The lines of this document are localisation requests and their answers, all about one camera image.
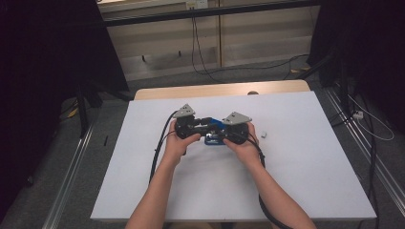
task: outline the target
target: finger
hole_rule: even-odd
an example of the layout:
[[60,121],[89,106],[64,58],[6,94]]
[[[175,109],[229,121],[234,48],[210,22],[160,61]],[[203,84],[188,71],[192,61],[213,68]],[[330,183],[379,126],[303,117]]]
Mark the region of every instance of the finger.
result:
[[169,132],[174,132],[175,131],[175,125],[176,125],[176,120],[172,120],[170,122]]
[[169,131],[169,134],[167,134],[167,138],[170,137],[170,136],[177,136],[177,134],[174,131],[173,132]]
[[188,146],[188,145],[190,145],[191,143],[193,143],[193,142],[195,142],[195,141],[198,141],[198,140],[200,139],[200,137],[202,137],[202,135],[200,135],[200,134],[194,134],[194,135],[191,135],[190,137],[186,138],[186,139],[184,140],[184,142],[185,142],[185,144]]
[[224,138],[224,143],[227,147],[229,147],[229,149],[233,150],[235,148],[235,143],[233,143],[232,141]]
[[259,143],[259,139],[258,139],[257,136],[256,136],[256,130],[255,130],[255,128],[254,128],[253,123],[247,122],[247,128],[249,129],[249,133],[250,133],[251,135],[253,135],[254,140],[256,140],[256,142]]

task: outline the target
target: white tabletop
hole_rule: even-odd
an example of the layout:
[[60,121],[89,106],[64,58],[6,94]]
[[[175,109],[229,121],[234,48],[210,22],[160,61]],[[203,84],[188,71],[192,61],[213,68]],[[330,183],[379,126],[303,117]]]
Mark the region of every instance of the white tabletop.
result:
[[[91,219],[127,220],[147,185],[167,117],[188,103],[196,117],[253,119],[266,168],[312,219],[372,219],[375,213],[313,92],[132,101]],[[266,220],[247,170],[225,146],[203,141],[176,168],[166,219]]]

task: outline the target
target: black wire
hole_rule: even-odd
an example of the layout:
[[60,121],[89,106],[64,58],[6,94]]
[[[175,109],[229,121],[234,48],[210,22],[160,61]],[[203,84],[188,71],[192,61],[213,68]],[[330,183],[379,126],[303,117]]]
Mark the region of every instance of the black wire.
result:
[[286,76],[284,76],[283,80],[286,80],[287,77],[289,76],[289,74],[291,73],[291,61],[298,59],[299,57],[303,57],[303,56],[308,56],[308,54],[302,54],[302,55],[295,55],[292,56],[289,61],[288,61],[288,73],[286,74]]
[[[283,78],[283,80],[284,80],[284,79],[286,79],[286,78],[289,76],[289,72],[291,71],[291,65],[290,65],[290,63],[291,63],[292,60],[298,59],[298,58],[303,57],[303,56],[309,56],[308,54],[295,55],[295,56],[292,56],[292,57],[289,59],[289,61],[286,61],[286,62],[281,63],[281,64],[278,64],[278,65],[267,66],[267,67],[239,67],[239,68],[230,68],[230,69],[218,69],[218,70],[214,70],[214,71],[209,72],[209,71],[206,69],[206,67],[205,67],[205,65],[204,65],[204,62],[203,62],[203,55],[202,55],[201,47],[200,47],[200,40],[199,40],[199,35],[198,35],[198,29],[197,29],[196,18],[195,18],[195,17],[192,17],[191,19],[192,19],[192,22],[193,22],[193,50],[192,50],[192,52],[191,52],[191,63],[192,63],[192,65],[193,65],[193,69],[194,69],[194,71],[195,71],[196,73],[198,73],[198,74],[207,74],[212,80],[214,80],[214,81],[216,81],[216,82],[219,82],[219,83],[225,83],[225,82],[223,82],[223,81],[221,81],[221,80],[218,80],[218,79],[215,79],[214,77],[212,77],[212,75],[211,75],[212,73],[218,73],[218,72],[224,72],[224,71],[234,71],[234,70],[266,70],[266,69],[277,68],[277,67],[280,67],[280,66],[289,64],[288,74]],[[198,71],[198,70],[196,69],[196,66],[195,66],[195,63],[194,63],[194,50],[195,50],[194,43],[195,43],[195,40],[196,40],[196,39],[197,39],[197,44],[198,44],[198,47],[199,47],[200,59],[201,59],[201,61],[202,61],[202,66],[203,66],[203,68],[204,68],[204,71],[203,71],[203,72]]]
[[310,23],[312,24],[312,33],[315,32],[315,24],[313,23],[312,7],[309,8]]
[[223,82],[223,81],[221,81],[221,80],[218,80],[218,79],[215,79],[214,77],[212,77],[212,75],[211,75],[211,74],[208,72],[208,70],[206,69],[205,64],[203,63],[203,55],[202,55],[202,49],[201,49],[201,47],[200,47],[200,40],[199,40],[199,34],[198,34],[198,30],[197,30],[196,18],[195,18],[195,17],[192,17],[191,20],[193,21],[193,51],[191,52],[191,62],[192,62],[192,64],[193,64],[194,70],[196,71],[196,73],[199,73],[199,72],[197,71],[195,65],[194,65],[194,40],[195,40],[195,38],[197,38],[197,45],[199,46],[200,59],[201,59],[201,61],[202,61],[203,69],[204,69],[205,72],[206,72],[205,74],[208,74],[208,76],[209,76],[212,80],[214,80],[215,82],[218,82],[218,83],[225,83],[225,82]]
[[167,118],[166,124],[164,125],[163,131],[161,132],[160,140],[159,140],[158,146],[156,147],[156,150],[155,150],[155,156],[153,157],[152,168],[151,168],[151,175],[150,175],[150,177],[149,177],[149,183],[151,182],[152,177],[153,177],[153,175],[155,174],[156,163],[158,162],[158,157],[159,157],[159,152],[160,152],[161,145],[163,144],[163,141],[166,139],[166,137],[167,137],[169,134],[172,133],[172,132],[170,132],[170,133],[167,134],[165,137],[163,137],[163,136],[164,136],[164,133],[166,132],[167,125],[169,124],[170,119],[172,119],[173,115],[174,115],[176,112],[177,112],[177,111],[173,112],[173,113],[169,116],[169,118]]
[[[364,106],[366,109],[366,114],[367,114],[370,124],[366,118],[364,118],[364,120],[366,121],[366,124],[369,127],[370,132],[374,133],[373,120],[372,120],[371,116],[369,115],[369,112],[370,112],[369,105],[367,104],[367,101],[363,97],[362,94],[360,95],[360,97],[364,103]],[[372,146],[370,148],[369,190],[368,190],[367,197],[369,198],[369,200],[373,199],[373,203],[374,203],[373,207],[374,207],[375,214],[376,214],[374,228],[378,229],[379,228],[379,208],[378,208],[376,192],[375,192],[374,185],[373,185],[373,181],[374,181],[374,177],[375,177],[375,164],[376,164],[376,159],[377,159],[377,150],[376,150],[376,141],[375,141],[374,135],[372,135],[371,138],[372,138]]]
[[[253,140],[251,140],[250,138],[245,137],[243,135],[239,135],[237,133],[231,132],[230,134],[235,135],[237,137],[240,137],[240,138],[245,139],[248,142],[250,142],[257,149],[257,151],[259,153],[260,162],[262,163],[263,167],[266,168],[265,156],[263,155],[262,149],[260,149],[259,145],[256,142],[256,139],[253,137],[253,135],[251,133],[249,133],[249,135],[253,138]],[[260,207],[262,208],[263,213],[268,218],[268,220],[270,220],[272,223],[274,223],[276,226],[278,226],[281,229],[292,229],[291,227],[288,227],[287,225],[285,225],[284,223],[282,223],[281,221],[279,221],[278,219],[276,219],[274,216],[271,215],[271,213],[267,210],[266,205],[263,202],[260,194],[259,194],[259,204],[260,204]]]
[[338,123],[330,124],[330,125],[331,125],[332,127],[337,127],[337,126],[340,126],[340,125],[342,125],[342,124],[344,124],[344,123],[347,123],[348,121],[350,121],[350,120],[352,119],[353,115],[354,115],[354,111],[351,112],[350,115],[345,118],[345,120],[343,120],[343,121],[341,121],[341,122],[338,122]]

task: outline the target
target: person's right hand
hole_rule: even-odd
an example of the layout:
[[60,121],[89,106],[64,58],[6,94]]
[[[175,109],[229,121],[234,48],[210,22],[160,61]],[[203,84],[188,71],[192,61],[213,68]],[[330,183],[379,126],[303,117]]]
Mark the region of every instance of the person's right hand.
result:
[[[254,125],[250,122],[247,122],[247,127],[250,133],[249,139],[252,141],[256,141],[256,143],[259,145],[259,139],[256,136]],[[233,152],[236,153],[236,156],[244,164],[244,166],[256,162],[260,163],[259,152],[257,151],[256,147],[249,141],[246,141],[244,144],[238,145],[225,138],[224,143],[227,147],[229,147]]]

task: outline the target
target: triangular gray bracket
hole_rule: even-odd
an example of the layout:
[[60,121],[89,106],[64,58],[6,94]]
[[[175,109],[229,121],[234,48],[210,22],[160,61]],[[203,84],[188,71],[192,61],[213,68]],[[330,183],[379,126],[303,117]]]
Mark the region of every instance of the triangular gray bracket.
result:
[[194,115],[196,112],[194,112],[194,110],[190,107],[190,105],[185,104],[184,106],[182,106],[174,115],[174,118],[178,118],[178,117],[184,117],[184,116],[190,116],[190,115]]
[[246,115],[239,114],[237,112],[233,112],[227,118],[223,119],[223,124],[233,126],[238,125],[241,123],[246,123],[251,121],[252,119]]

